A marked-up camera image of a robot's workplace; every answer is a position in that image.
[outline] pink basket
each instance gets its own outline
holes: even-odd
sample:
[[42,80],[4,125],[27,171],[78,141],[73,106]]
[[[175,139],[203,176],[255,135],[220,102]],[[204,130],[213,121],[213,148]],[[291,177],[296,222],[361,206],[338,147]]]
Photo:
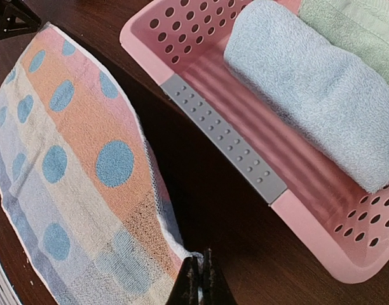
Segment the pink basket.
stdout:
[[155,0],[127,22],[121,44],[335,278],[365,281],[389,259],[389,187],[366,194],[225,68],[248,3]]

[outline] wooden table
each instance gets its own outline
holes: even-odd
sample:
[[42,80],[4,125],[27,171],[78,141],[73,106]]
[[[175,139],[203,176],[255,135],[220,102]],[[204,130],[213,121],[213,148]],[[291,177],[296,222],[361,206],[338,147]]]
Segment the wooden table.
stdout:
[[[122,26],[148,2],[26,0],[44,22],[61,27],[106,65],[130,97],[170,190],[186,248],[214,250],[239,304],[389,304],[389,263],[363,284],[334,280],[121,48]],[[31,39],[0,41],[0,85]],[[54,304],[26,263],[1,205],[0,259],[24,304]]]

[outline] striped towel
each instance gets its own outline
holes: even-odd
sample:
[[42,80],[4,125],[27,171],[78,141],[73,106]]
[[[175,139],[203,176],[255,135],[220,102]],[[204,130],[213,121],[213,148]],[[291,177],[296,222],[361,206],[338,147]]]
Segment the striped towel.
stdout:
[[127,96],[50,24],[0,89],[0,192],[59,304],[164,304],[192,255]]

